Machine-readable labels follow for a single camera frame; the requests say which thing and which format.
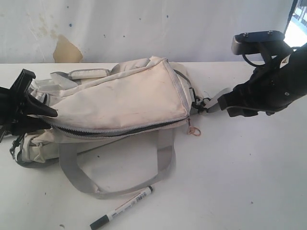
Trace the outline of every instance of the white table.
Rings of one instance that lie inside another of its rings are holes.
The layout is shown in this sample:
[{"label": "white table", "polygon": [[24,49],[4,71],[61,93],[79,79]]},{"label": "white table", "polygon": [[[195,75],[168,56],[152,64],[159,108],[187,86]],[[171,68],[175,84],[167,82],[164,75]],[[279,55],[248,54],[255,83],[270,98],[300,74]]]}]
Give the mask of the white table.
[{"label": "white table", "polygon": [[[243,62],[184,63],[212,97],[245,82]],[[114,64],[1,64],[0,85],[10,87],[22,68],[38,79],[52,71],[112,68]],[[176,129],[177,168],[154,193],[104,229],[303,230],[307,226],[307,97],[271,117],[229,118],[227,112],[193,117],[201,137]],[[156,173],[155,133],[134,136],[79,157],[106,188],[134,185]],[[97,200],[77,191],[58,164],[17,165],[0,144],[0,229],[86,230],[128,197]]]}]

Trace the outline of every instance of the bag strap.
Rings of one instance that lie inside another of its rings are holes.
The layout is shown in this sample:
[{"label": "bag strap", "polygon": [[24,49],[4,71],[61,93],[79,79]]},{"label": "bag strap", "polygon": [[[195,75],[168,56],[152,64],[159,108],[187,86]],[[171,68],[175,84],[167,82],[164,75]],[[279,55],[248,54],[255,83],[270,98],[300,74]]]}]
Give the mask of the bag strap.
[{"label": "bag strap", "polygon": [[172,158],[175,156],[173,129],[160,129],[158,131],[158,174],[153,178],[134,187],[107,192],[92,181],[77,164],[76,144],[59,144],[59,163],[61,169],[79,191],[96,196],[96,198],[108,198],[132,193],[149,185],[152,185],[167,176]]}]

